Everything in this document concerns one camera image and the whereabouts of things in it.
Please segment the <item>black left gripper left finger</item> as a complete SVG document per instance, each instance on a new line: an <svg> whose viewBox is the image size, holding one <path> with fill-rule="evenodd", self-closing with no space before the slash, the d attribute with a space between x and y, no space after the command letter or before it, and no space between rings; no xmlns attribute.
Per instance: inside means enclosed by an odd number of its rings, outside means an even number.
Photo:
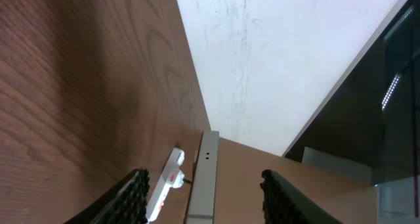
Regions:
<svg viewBox="0 0 420 224"><path fill-rule="evenodd" d="M147 224L147 169L134 169L66 224Z"/></svg>

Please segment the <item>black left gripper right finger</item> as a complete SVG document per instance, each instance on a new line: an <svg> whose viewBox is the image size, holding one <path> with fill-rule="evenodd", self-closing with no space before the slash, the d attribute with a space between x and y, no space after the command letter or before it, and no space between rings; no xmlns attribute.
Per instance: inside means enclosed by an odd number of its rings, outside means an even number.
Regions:
<svg viewBox="0 0 420 224"><path fill-rule="evenodd" d="M276 171L262 172L265 224L341 224Z"/></svg>

